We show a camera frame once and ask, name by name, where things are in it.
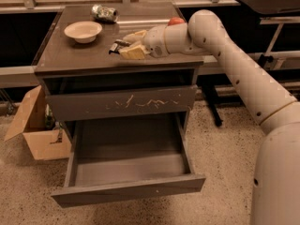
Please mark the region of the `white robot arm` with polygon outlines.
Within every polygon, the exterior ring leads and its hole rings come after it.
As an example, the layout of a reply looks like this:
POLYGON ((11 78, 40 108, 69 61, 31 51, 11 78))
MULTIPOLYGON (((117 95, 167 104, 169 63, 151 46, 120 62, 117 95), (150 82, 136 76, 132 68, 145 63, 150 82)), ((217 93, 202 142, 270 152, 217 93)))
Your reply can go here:
POLYGON ((257 156, 251 225, 300 225, 300 102, 229 37, 212 11, 123 37, 126 59, 211 53, 266 134, 257 156))

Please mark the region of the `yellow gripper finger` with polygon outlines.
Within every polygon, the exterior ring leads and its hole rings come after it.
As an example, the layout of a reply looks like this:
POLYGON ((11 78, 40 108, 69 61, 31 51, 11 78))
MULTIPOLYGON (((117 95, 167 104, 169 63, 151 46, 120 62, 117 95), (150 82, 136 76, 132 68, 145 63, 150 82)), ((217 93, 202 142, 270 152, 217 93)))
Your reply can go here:
POLYGON ((127 60, 141 60, 150 52, 143 45, 135 45, 122 48, 119 53, 127 60))
POLYGON ((138 31, 135 33, 131 33, 131 34, 124 36, 123 40, 128 43, 134 43, 134 42, 141 40, 146 35, 146 33, 147 33, 146 30, 141 30, 141 31, 138 31))

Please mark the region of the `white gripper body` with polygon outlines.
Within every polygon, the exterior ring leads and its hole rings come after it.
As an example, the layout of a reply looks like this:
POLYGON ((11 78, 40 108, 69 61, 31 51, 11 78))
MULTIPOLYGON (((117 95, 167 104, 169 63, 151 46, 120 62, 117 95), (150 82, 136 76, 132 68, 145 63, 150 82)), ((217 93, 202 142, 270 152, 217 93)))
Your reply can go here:
POLYGON ((156 58, 169 55, 165 44, 165 25, 155 26, 149 29, 142 39, 142 44, 150 55, 156 58))

